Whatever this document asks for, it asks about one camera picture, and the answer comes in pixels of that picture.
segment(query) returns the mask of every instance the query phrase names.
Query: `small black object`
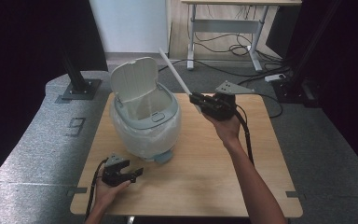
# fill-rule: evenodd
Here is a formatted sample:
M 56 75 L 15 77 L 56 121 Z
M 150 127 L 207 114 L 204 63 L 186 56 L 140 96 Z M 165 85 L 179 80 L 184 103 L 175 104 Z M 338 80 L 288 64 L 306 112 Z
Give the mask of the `small black object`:
M 231 119 L 237 111 L 235 95 L 219 92 L 211 97 L 194 91 L 190 95 L 190 103 L 198 105 L 202 113 L 219 121 Z
M 140 168 L 133 173 L 122 174 L 120 170 L 129 165 L 129 160 L 125 160 L 118 155 L 113 154 L 105 163 L 103 170 L 103 182 L 112 187 L 115 187 L 127 180 L 130 180 L 131 183 L 135 183 L 136 177 L 144 173 L 144 168 Z

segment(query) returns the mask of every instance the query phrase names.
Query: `white rod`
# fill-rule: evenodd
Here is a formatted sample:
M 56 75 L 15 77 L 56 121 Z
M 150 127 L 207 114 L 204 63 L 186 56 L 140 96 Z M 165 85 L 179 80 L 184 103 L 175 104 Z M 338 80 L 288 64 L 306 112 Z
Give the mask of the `white rod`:
M 161 55 L 162 59 L 167 63 L 167 65 L 170 67 L 171 71 L 173 72 L 173 75 L 176 77 L 176 80 L 178 80 L 179 84 L 182 86 L 182 89 L 187 93 L 187 95 L 191 95 L 191 91 L 188 89 L 185 82 L 182 80 L 182 78 L 179 76 L 178 72 L 176 72 L 176 69 L 171 64 L 170 60 L 167 58 L 167 55 L 162 51 L 162 49 L 158 49 L 159 54 Z

